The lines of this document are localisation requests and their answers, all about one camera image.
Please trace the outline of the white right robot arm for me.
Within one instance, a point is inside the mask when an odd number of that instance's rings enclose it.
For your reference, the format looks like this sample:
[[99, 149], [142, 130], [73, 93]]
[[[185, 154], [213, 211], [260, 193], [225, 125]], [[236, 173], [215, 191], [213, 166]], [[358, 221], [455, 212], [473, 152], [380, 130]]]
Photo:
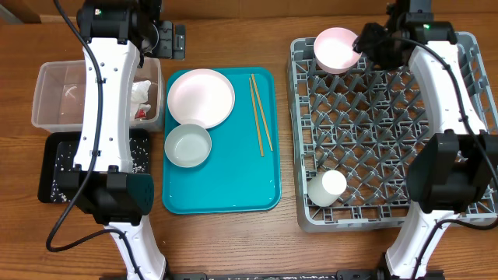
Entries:
[[405, 177], [411, 200], [396, 241], [381, 258], [375, 279], [442, 279], [426, 268], [450, 224], [480, 230], [459, 215], [497, 183], [497, 136], [472, 105], [461, 74], [451, 23], [436, 21], [429, 1], [397, 0], [384, 25], [368, 23], [353, 49], [382, 70], [406, 65], [423, 96], [430, 140]]

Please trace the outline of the red wrapper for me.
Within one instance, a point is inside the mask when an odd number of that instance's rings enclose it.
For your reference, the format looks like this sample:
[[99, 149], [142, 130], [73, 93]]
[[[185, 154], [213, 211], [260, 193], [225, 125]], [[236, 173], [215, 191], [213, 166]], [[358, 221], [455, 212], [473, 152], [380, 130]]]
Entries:
[[143, 109], [139, 109], [135, 114], [135, 119], [146, 119], [147, 112]]

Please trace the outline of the small pink bowl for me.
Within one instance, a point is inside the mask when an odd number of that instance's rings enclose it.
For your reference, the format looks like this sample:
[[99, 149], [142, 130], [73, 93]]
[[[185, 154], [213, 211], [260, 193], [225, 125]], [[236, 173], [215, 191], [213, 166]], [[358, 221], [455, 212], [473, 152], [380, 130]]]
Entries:
[[314, 56], [318, 66], [330, 74], [347, 72], [359, 61], [361, 53], [353, 50], [357, 35], [342, 27], [322, 31], [314, 41]]

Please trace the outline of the white cup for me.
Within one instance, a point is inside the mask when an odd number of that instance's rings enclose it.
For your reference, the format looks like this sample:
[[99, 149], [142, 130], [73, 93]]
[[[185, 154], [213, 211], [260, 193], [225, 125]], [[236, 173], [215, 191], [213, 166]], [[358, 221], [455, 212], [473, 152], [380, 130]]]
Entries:
[[329, 170], [307, 182], [307, 194], [315, 205], [328, 207], [342, 195], [346, 187], [345, 176], [337, 170]]

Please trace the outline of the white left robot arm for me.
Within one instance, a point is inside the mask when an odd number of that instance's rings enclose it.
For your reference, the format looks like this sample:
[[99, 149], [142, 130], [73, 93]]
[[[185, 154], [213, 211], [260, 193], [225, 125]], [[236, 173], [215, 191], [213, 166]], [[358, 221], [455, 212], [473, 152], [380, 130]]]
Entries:
[[86, 93], [73, 168], [58, 175], [70, 205], [91, 214], [116, 243], [128, 279], [171, 279], [149, 213], [153, 178], [133, 172], [130, 112], [144, 58], [165, 58], [170, 36], [160, 1], [86, 1], [70, 28], [83, 45]]

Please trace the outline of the white napkin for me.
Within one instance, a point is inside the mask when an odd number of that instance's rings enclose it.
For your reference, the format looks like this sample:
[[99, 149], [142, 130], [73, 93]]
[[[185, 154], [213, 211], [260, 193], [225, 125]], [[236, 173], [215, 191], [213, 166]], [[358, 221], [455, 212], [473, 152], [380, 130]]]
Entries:
[[151, 82], [149, 80], [134, 82], [132, 85], [130, 119], [135, 119], [135, 114], [139, 109], [145, 110], [147, 113], [151, 109], [149, 102], [149, 88]]

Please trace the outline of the grey bowl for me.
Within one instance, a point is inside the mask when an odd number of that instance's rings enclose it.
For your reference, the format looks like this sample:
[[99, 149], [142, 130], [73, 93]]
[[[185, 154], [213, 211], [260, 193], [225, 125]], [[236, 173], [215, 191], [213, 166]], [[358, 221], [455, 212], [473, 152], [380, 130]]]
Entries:
[[192, 168], [209, 157], [212, 139], [209, 133], [196, 124], [176, 126], [166, 137], [164, 152], [175, 166]]

